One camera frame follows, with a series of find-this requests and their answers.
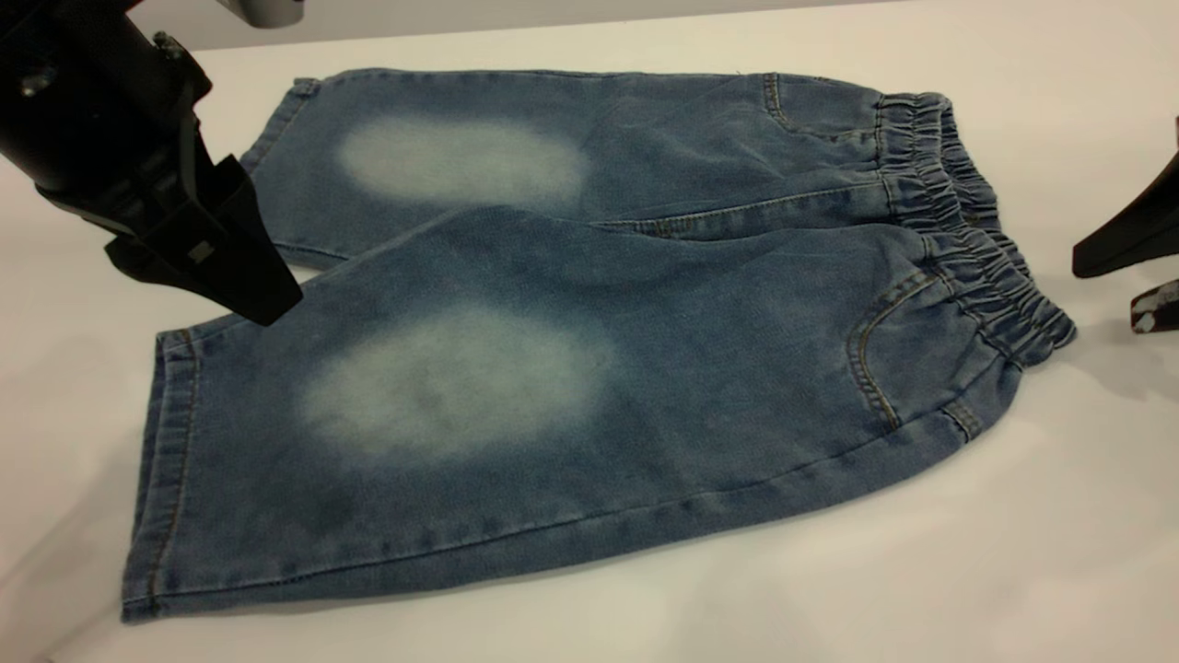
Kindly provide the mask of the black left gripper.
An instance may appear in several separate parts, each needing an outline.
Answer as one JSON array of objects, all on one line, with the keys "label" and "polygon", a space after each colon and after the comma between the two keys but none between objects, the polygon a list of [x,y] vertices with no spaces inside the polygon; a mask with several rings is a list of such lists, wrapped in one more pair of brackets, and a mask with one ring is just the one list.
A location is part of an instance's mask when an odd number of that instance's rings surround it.
[{"label": "black left gripper", "polygon": [[193,109],[167,117],[164,125],[37,109],[38,155],[50,176],[35,188],[67,214],[123,234],[104,248],[118,273],[190,291],[271,326],[298,306],[303,293],[274,247],[251,177],[235,156],[215,166],[217,223],[176,218],[160,224],[197,197],[199,126]]}]

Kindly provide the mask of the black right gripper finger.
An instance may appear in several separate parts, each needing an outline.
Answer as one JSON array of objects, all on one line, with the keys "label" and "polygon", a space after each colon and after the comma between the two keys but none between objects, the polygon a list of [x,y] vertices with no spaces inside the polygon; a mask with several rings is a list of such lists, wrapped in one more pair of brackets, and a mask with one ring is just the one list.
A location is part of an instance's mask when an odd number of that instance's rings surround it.
[{"label": "black right gripper finger", "polygon": [[1178,251],[1178,155],[1141,193],[1072,251],[1076,278],[1096,278]]},{"label": "black right gripper finger", "polygon": [[1145,291],[1131,302],[1131,328],[1134,334],[1178,332],[1179,281],[1173,280]]}]

